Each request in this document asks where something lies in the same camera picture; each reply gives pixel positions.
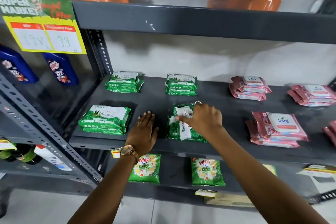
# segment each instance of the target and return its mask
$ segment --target toilet cleaner bottle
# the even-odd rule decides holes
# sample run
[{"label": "toilet cleaner bottle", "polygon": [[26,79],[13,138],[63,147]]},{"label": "toilet cleaner bottle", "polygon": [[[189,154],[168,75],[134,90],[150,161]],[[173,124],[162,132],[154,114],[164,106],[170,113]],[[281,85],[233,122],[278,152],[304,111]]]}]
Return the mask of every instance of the toilet cleaner bottle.
[{"label": "toilet cleaner bottle", "polygon": [[19,82],[34,83],[39,80],[20,53],[2,44],[0,44],[0,61]]},{"label": "toilet cleaner bottle", "polygon": [[42,53],[57,80],[64,85],[77,85],[78,78],[66,54]]}]

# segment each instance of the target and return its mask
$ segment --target person's left hand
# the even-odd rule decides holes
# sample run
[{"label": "person's left hand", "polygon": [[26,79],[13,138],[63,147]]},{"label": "person's left hand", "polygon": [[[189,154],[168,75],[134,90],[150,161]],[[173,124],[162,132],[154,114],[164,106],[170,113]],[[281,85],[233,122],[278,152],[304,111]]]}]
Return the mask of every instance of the person's left hand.
[{"label": "person's left hand", "polygon": [[156,127],[152,132],[154,120],[155,115],[150,111],[144,113],[142,117],[137,118],[128,134],[125,145],[132,145],[139,156],[149,153],[156,142],[159,128]]}]

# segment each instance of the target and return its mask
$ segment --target gold wristwatch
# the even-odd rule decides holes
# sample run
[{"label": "gold wristwatch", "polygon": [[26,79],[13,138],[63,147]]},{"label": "gold wristwatch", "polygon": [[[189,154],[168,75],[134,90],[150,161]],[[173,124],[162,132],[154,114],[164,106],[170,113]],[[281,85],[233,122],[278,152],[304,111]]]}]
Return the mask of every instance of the gold wristwatch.
[{"label": "gold wristwatch", "polygon": [[133,155],[136,158],[136,162],[139,161],[139,154],[134,150],[132,145],[125,145],[120,149],[120,156],[128,156],[128,155]]}]

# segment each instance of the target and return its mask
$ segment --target watch face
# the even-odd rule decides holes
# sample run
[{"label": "watch face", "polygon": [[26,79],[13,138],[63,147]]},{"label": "watch face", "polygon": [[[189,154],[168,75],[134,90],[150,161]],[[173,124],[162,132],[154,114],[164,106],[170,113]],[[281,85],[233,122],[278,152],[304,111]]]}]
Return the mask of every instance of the watch face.
[{"label": "watch face", "polygon": [[133,147],[131,145],[126,145],[124,147],[121,148],[120,150],[120,154],[121,155],[125,155],[131,152],[131,150],[133,149]]}]

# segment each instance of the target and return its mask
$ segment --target green detergent packet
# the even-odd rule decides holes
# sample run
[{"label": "green detergent packet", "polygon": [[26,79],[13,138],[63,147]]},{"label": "green detergent packet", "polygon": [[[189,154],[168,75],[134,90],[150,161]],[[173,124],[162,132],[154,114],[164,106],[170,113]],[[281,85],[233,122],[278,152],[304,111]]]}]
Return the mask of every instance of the green detergent packet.
[{"label": "green detergent packet", "polygon": [[91,133],[104,133],[107,135],[117,135],[117,136],[123,136],[126,134],[126,128],[124,129],[117,129],[117,128],[83,128],[82,130],[85,132],[91,132]]},{"label": "green detergent packet", "polygon": [[107,90],[118,93],[139,93],[145,80],[139,78],[136,72],[114,72],[108,82]]},{"label": "green detergent packet", "polygon": [[129,182],[151,182],[160,183],[161,154],[146,154],[139,158],[138,163],[133,167]]},{"label": "green detergent packet", "polygon": [[197,77],[181,74],[167,74],[166,93],[169,95],[196,96]]},{"label": "green detergent packet", "polygon": [[84,128],[113,128],[125,131],[130,111],[128,107],[93,105],[78,124]]},{"label": "green detergent packet", "polygon": [[219,160],[191,158],[193,185],[225,186]]},{"label": "green detergent packet", "polygon": [[197,141],[206,143],[207,140],[189,127],[184,122],[175,120],[175,116],[186,116],[191,118],[193,116],[194,104],[178,105],[174,104],[174,116],[168,116],[167,127],[168,130],[168,139],[175,139],[179,141],[188,140],[188,141]]}]

